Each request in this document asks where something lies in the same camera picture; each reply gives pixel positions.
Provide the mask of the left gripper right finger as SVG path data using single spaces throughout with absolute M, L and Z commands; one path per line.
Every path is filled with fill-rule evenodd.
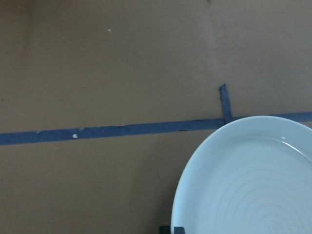
M 174 227 L 174 234 L 185 234 L 185 229 L 183 227 Z

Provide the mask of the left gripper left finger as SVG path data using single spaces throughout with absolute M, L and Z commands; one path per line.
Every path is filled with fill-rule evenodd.
M 171 234 L 171 227 L 170 226 L 159 226 L 158 233 L 159 234 Z

